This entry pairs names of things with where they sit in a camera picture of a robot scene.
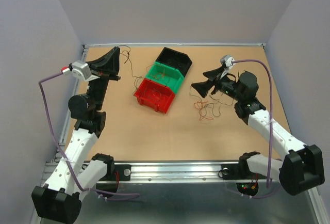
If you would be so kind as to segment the green plastic bin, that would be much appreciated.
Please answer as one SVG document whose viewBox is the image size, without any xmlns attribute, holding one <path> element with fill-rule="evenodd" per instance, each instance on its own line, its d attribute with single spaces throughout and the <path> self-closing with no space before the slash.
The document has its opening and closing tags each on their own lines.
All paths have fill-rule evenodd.
<svg viewBox="0 0 330 224">
<path fill-rule="evenodd" d="M 148 70 L 146 78 L 169 87 L 175 94 L 178 93 L 184 77 L 178 69 L 155 62 Z"/>
</svg>

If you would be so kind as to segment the black plastic bin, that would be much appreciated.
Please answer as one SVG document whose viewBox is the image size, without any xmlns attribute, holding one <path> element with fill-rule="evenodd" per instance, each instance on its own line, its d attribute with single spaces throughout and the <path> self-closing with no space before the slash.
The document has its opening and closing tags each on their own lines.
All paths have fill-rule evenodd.
<svg viewBox="0 0 330 224">
<path fill-rule="evenodd" d="M 186 77 L 190 67 L 192 66 L 192 60 L 187 54 L 178 52 L 168 47 L 164 47 L 162 49 L 155 61 L 174 69 L 178 69 L 183 77 Z"/>
</svg>

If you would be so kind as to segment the red plastic bin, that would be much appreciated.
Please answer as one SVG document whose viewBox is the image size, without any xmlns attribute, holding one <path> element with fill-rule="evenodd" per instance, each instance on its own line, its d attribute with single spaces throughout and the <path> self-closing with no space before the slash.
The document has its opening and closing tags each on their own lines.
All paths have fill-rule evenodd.
<svg viewBox="0 0 330 224">
<path fill-rule="evenodd" d="M 135 91 L 134 96 L 140 105 L 166 114 L 175 98 L 175 93 L 169 87 L 145 78 Z"/>
</svg>

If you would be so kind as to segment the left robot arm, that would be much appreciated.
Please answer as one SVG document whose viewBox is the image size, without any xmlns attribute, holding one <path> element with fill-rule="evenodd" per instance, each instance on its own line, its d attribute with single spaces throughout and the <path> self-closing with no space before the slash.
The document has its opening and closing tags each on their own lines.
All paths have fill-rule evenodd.
<svg viewBox="0 0 330 224">
<path fill-rule="evenodd" d="M 63 75 L 71 75 L 87 82 L 84 94 L 72 96 L 68 101 L 70 116 L 76 123 L 65 150 L 59 148 L 62 158 L 42 186 L 36 186 L 31 198 L 39 217 L 60 223 L 74 223 L 79 216 L 82 201 L 95 191 L 99 179 L 114 176 L 114 161 L 110 155 L 97 154 L 89 166 L 81 167 L 105 127 L 106 113 L 101 111 L 109 81 L 118 81 L 120 48 L 115 46 L 108 53 L 93 61 L 75 61 L 44 82 Z"/>
</svg>

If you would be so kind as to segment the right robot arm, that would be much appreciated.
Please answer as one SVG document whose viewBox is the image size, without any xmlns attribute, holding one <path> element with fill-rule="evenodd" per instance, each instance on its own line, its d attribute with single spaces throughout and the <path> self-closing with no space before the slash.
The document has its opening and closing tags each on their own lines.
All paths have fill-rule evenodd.
<svg viewBox="0 0 330 224">
<path fill-rule="evenodd" d="M 277 160 L 256 151 L 244 153 L 237 165 L 241 179 L 253 174 L 263 175 L 279 181 L 292 196 L 325 182 L 321 149 L 295 138 L 271 117 L 256 97 L 259 86 L 253 73 L 245 71 L 238 78 L 230 79 L 224 67 L 220 67 L 203 75 L 207 80 L 193 83 L 192 88 L 203 98 L 220 91 L 235 100 L 238 118 L 267 140 L 271 150 L 281 157 Z"/>
</svg>

